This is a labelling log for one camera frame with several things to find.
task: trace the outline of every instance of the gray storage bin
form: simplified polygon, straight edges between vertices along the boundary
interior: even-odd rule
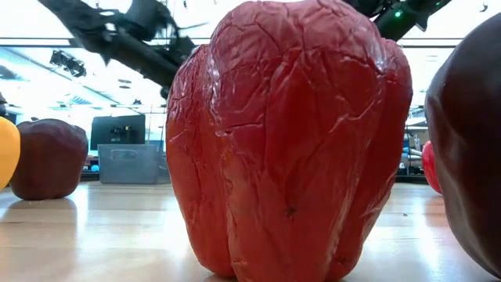
[[[102,184],[158,184],[160,162],[167,167],[157,145],[103,144],[98,154]]]

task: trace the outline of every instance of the red object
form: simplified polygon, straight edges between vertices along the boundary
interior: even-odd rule
[[[400,48],[341,1],[246,2],[178,72],[168,164],[200,263],[339,280],[386,203],[412,99]]]
[[[501,280],[501,13],[434,76],[425,108],[445,213],[464,251]]]
[[[66,197],[77,189],[88,153],[85,130],[56,119],[25,121],[21,157],[10,186],[27,201]]]
[[[423,146],[423,168],[426,181],[430,184],[431,188],[437,193],[442,194],[440,183],[438,183],[437,172],[435,171],[435,155],[433,153],[433,146],[431,141],[428,141]]]

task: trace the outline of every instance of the wooden table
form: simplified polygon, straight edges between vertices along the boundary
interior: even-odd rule
[[[0,219],[2,282],[222,281],[196,261],[170,186],[82,184],[67,199],[42,202],[4,190]],[[441,197],[398,184],[344,281],[495,279],[454,239]]]

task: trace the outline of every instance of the dark red bell pepper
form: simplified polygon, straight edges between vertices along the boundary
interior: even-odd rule
[[[435,75],[426,99],[449,225],[501,279],[501,14],[473,30]]]
[[[85,130],[56,119],[17,125],[21,155],[10,181],[13,193],[27,201],[66,197],[77,189],[88,154]]]

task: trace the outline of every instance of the yellow bell pepper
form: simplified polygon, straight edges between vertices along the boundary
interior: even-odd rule
[[[21,135],[17,127],[0,117],[0,189],[7,186],[21,154]]]

